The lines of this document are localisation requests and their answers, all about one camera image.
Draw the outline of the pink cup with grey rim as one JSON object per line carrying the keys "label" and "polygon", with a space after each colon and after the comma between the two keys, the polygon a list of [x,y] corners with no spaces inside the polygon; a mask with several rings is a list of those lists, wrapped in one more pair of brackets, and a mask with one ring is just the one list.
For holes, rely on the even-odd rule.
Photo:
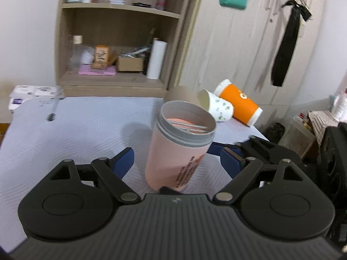
{"label": "pink cup with grey rim", "polygon": [[155,121],[145,167],[150,188],[184,189],[215,132],[216,121],[203,108],[179,100],[164,103]]}

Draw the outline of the white floral paper cup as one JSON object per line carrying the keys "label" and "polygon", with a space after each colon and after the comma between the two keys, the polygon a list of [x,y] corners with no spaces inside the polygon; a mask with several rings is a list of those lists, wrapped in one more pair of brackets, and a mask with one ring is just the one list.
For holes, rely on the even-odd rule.
{"label": "white floral paper cup", "polygon": [[234,107],[230,102],[217,97],[206,89],[199,91],[198,99],[202,108],[209,112],[217,122],[226,122],[234,114]]}

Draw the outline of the orange paper cup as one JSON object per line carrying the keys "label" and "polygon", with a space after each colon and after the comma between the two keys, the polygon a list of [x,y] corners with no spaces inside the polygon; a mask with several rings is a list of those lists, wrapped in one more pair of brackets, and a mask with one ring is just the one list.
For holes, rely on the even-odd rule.
{"label": "orange paper cup", "polygon": [[215,88],[213,94],[230,102],[234,107],[234,118],[252,127],[260,118],[263,110],[229,79],[225,79]]}

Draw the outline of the small cardboard box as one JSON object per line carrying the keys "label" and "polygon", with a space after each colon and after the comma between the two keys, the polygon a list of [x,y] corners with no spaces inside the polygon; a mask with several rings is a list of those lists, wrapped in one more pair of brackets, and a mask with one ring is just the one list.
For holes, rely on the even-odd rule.
{"label": "small cardboard box", "polygon": [[142,72],[144,61],[141,58],[119,57],[117,59],[118,72]]}

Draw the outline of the pink flat package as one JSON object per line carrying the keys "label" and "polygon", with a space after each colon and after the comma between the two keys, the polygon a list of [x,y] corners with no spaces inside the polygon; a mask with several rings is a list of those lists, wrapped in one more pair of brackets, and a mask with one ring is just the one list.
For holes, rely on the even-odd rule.
{"label": "pink flat package", "polygon": [[87,76],[115,76],[116,68],[115,66],[109,66],[105,69],[92,68],[91,65],[82,65],[79,68],[78,75]]}

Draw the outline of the orange floral box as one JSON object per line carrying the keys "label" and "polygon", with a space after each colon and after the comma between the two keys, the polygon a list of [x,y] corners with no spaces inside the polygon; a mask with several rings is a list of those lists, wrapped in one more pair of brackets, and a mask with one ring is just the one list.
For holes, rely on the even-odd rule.
{"label": "orange floral box", "polygon": [[91,67],[93,69],[106,69],[108,67],[110,49],[106,45],[97,45]]}

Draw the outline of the light wood wardrobe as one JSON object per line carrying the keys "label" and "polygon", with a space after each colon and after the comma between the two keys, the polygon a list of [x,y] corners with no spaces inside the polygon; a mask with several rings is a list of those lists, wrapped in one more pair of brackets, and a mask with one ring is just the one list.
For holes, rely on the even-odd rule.
{"label": "light wood wardrobe", "polygon": [[248,0],[244,10],[237,10],[221,6],[219,0],[191,0],[171,85],[213,91],[228,79],[262,108],[255,125],[259,130],[282,122],[298,95],[325,3],[295,0],[312,16],[300,23],[291,66],[278,88],[270,77],[291,13],[287,1]]}

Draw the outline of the white paper towel roll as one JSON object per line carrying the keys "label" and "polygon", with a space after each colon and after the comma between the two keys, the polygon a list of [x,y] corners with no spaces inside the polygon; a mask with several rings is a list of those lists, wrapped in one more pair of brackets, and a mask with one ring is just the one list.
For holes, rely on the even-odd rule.
{"label": "white paper towel roll", "polygon": [[150,53],[146,77],[151,80],[158,80],[162,70],[166,54],[167,43],[164,41],[154,41]]}

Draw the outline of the white tissue pack stack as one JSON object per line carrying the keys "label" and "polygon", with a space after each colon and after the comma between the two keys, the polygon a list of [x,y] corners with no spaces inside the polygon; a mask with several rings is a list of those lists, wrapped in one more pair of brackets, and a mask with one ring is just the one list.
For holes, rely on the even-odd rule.
{"label": "white tissue pack stack", "polygon": [[21,104],[36,98],[63,98],[64,90],[60,86],[17,85],[9,95],[8,109],[13,113]]}

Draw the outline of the wooden bookshelf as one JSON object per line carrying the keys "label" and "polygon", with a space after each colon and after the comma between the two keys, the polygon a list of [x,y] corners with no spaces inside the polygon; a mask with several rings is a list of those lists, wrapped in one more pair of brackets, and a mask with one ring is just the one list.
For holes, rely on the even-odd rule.
{"label": "wooden bookshelf", "polygon": [[[189,27],[199,0],[166,0],[164,11],[157,0],[97,0],[67,3],[59,0],[55,33],[55,77],[66,96],[163,97],[177,84]],[[167,43],[158,80],[143,73],[119,72],[115,76],[82,76],[70,70],[72,37],[83,36],[85,46],[108,45],[125,52],[146,43],[150,36]]]}

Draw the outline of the clear bottle with cork cap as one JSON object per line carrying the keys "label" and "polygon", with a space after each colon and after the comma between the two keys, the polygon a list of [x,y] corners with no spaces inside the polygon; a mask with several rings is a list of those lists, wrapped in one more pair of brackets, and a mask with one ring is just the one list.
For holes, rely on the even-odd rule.
{"label": "clear bottle with cork cap", "polygon": [[82,35],[74,35],[72,37],[72,45],[71,45],[71,56],[69,60],[69,68],[70,70],[75,70],[80,67],[81,64],[81,55],[83,53],[83,36]]}

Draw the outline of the black hanging ribbon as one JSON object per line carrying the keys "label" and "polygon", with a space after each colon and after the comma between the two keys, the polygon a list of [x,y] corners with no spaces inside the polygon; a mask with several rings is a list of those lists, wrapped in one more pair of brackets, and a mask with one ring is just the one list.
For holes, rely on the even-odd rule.
{"label": "black hanging ribbon", "polygon": [[292,8],[271,71],[271,84],[275,87],[283,86],[297,43],[301,19],[306,22],[312,16],[305,6],[297,3],[295,0],[285,2],[282,5],[282,8],[284,7]]}

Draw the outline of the small pink bottle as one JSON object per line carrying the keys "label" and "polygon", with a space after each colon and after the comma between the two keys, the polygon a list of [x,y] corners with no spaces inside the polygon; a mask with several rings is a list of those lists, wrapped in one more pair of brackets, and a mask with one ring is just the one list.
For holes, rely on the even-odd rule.
{"label": "small pink bottle", "polygon": [[160,11],[164,11],[166,6],[166,0],[157,0],[155,8]]}

